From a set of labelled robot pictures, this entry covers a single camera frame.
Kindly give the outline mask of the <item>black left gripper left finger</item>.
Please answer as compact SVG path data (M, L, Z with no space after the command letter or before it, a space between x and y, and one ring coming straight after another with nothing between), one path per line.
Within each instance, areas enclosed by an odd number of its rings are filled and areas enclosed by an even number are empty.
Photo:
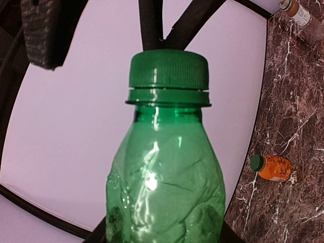
M106 218L104 217L92 233L85 239L85 243L106 243Z

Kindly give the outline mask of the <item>brown coffee glass bottle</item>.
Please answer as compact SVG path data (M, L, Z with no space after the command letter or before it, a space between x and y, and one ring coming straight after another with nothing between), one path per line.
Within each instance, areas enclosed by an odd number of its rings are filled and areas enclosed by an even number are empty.
M279 0L278 5L309 37L316 41L323 40L323 24L300 3L293 0Z

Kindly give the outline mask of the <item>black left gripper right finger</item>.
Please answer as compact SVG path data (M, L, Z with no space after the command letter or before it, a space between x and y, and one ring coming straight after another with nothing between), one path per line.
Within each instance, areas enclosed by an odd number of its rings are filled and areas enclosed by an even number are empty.
M220 243L245 243L224 221L220 234Z

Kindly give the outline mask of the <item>green plastic bottle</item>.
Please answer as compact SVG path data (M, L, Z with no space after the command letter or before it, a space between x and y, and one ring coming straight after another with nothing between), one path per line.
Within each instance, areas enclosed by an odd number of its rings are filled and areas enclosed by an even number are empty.
M202 123L209 90L130 88L134 120L106 183L107 242L218 242L220 165Z

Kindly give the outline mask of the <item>green bottle cap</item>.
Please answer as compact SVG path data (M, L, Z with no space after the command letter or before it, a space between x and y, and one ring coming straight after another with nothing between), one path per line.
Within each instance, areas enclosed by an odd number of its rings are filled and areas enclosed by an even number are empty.
M205 57L180 50L151 50L131 59L130 88L209 89Z

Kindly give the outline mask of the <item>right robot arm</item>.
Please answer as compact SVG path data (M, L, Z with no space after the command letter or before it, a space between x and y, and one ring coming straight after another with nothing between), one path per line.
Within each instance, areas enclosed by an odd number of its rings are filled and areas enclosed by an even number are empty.
M142 47L185 50L223 1L191 1L167 37L163 2L139 1ZM20 1L22 27L30 63L43 69L62 66L87 1Z

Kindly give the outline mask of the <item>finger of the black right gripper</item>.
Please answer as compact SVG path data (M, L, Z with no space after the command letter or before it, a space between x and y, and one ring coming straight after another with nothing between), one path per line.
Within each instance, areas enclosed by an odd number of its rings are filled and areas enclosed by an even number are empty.
M163 0L138 0L143 50L164 48Z
M164 40L165 49L185 50L225 0L192 0Z

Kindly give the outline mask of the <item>orange juice bottle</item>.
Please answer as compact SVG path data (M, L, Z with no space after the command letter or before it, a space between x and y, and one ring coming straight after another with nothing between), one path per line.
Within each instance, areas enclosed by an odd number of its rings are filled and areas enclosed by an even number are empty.
M291 163L277 155L254 155L250 159L250 168L269 181L288 181L292 173Z

